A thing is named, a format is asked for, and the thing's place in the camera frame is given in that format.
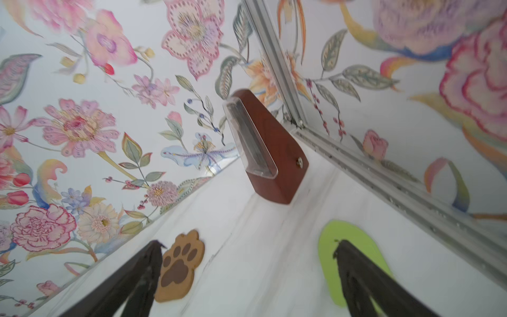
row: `green oval mat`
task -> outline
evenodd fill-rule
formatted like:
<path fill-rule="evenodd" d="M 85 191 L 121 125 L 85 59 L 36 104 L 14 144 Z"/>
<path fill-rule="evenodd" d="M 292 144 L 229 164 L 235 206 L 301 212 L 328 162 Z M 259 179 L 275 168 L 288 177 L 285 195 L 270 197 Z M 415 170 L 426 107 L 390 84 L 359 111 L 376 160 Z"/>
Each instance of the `green oval mat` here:
<path fill-rule="evenodd" d="M 338 265 L 336 259 L 333 259 L 333 253 L 338 247 L 338 242 L 336 242 L 336 240 L 350 241 L 350 243 L 370 258 L 373 263 L 386 272 L 387 275 L 393 277 L 379 248 L 370 236 L 351 223 L 331 220 L 320 234 L 318 240 L 318 257 L 320 258 L 320 265 L 322 266 L 324 277 L 328 283 L 329 294 L 333 302 L 338 306 L 347 307 L 347 302 L 343 297 L 342 284 L 338 274 Z"/>

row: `metal frame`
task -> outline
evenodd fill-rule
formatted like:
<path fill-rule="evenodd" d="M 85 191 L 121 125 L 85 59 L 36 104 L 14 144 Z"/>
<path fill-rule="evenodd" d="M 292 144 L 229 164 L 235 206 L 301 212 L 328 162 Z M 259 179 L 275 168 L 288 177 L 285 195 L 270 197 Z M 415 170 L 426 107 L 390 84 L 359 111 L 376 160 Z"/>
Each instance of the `metal frame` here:
<path fill-rule="evenodd" d="M 306 124 L 290 69 L 285 63 L 282 47 L 264 2 L 243 0 L 243 3 L 277 81 L 282 101 L 299 127 L 295 131 L 294 126 L 292 129 L 286 126 L 286 129 L 292 130 L 295 137 L 507 290 L 507 240 L 478 225 L 468 215 L 379 169 Z"/>

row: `brown paw print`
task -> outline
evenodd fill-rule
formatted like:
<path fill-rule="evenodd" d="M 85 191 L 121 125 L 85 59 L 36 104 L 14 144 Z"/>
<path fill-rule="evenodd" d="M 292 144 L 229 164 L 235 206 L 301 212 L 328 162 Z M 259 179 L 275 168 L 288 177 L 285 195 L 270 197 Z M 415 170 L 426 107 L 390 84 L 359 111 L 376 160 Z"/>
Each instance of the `brown paw print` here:
<path fill-rule="evenodd" d="M 160 279 L 155 293 L 157 302 L 183 298 L 194 282 L 194 269 L 204 257 L 204 243 L 196 230 L 176 237 L 172 247 L 162 256 Z"/>

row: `white marble surface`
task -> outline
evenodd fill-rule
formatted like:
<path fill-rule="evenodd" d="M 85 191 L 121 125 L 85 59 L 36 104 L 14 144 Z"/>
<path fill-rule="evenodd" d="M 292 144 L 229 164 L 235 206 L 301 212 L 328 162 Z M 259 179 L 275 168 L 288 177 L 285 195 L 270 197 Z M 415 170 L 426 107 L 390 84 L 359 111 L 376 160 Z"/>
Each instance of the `white marble surface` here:
<path fill-rule="evenodd" d="M 396 280 L 438 314 L 505 316 L 507 292 L 307 146 L 310 161 L 290 205 L 258 196 L 240 160 L 33 312 L 56 316 L 148 241 L 170 247 L 199 230 L 206 245 L 189 294 L 150 316 L 349 316 L 334 305 L 317 255 L 323 226 L 349 221 L 376 241 Z"/>

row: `brown metronome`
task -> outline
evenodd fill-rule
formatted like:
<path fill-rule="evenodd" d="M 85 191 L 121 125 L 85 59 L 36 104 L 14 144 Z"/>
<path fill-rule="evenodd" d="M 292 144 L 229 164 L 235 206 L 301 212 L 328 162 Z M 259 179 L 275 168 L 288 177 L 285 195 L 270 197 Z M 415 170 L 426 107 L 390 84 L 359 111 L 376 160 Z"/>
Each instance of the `brown metronome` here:
<path fill-rule="evenodd" d="M 224 110 L 255 192 L 289 204 L 308 169 L 299 144 L 250 90 L 234 92 Z"/>

